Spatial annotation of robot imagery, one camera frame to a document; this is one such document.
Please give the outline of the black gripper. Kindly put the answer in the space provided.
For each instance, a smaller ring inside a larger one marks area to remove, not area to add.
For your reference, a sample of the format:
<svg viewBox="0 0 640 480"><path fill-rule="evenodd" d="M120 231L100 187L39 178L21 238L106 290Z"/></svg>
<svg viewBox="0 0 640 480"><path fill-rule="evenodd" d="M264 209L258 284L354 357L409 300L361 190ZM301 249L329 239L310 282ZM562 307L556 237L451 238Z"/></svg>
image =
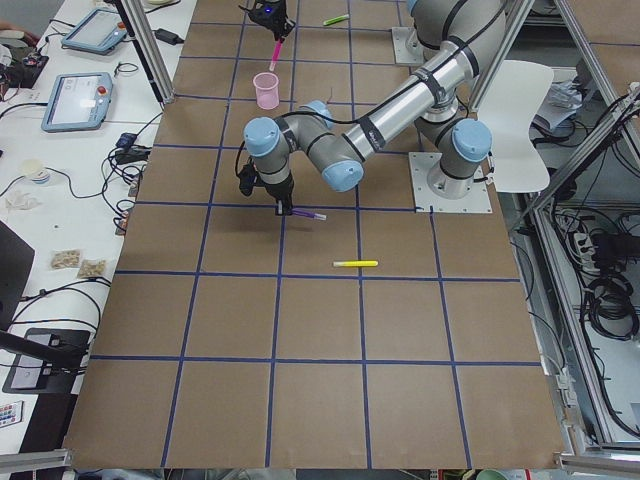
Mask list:
<svg viewBox="0 0 640 480"><path fill-rule="evenodd" d="M247 13L251 21L265 27L275 38L286 38L295 28L285 0L255 1Z"/></svg>
<svg viewBox="0 0 640 480"><path fill-rule="evenodd" d="M287 177L277 184L266 184L265 189L276 202L277 216L292 215L292 194L294 189L294 179L292 177Z"/></svg>

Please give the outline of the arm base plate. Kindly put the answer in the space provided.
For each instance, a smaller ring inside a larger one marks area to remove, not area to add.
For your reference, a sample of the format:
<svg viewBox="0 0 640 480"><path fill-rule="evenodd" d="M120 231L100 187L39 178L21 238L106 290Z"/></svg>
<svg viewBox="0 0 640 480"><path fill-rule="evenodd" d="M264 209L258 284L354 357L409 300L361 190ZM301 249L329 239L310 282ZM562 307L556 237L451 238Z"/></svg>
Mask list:
<svg viewBox="0 0 640 480"><path fill-rule="evenodd" d="M480 164L472 178L447 177L440 153L410 152L409 165L415 211L418 213L491 214L488 186Z"/></svg>
<svg viewBox="0 0 640 480"><path fill-rule="evenodd" d="M441 37L434 27L393 27L391 36L398 65L422 65L441 50Z"/></svg>

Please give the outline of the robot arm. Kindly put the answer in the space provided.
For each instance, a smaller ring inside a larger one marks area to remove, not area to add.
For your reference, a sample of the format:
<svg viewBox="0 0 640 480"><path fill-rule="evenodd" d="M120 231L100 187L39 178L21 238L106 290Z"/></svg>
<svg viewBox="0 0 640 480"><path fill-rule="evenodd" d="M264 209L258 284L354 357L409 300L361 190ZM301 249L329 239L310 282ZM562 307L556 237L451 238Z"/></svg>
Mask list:
<svg viewBox="0 0 640 480"><path fill-rule="evenodd" d="M495 58L506 30L503 1L410 1L417 40L429 59L390 96L337 135L327 106L313 101L294 112L259 117L244 128L248 162L237 172L239 190L262 187L279 216L293 212L289 157L303 152L329 187L346 192L364 176L364 163L408 126L436 146L441 157L427 175L436 195L463 198L479 165L491 153L492 134L481 121L458 112L456 90Z"/></svg>

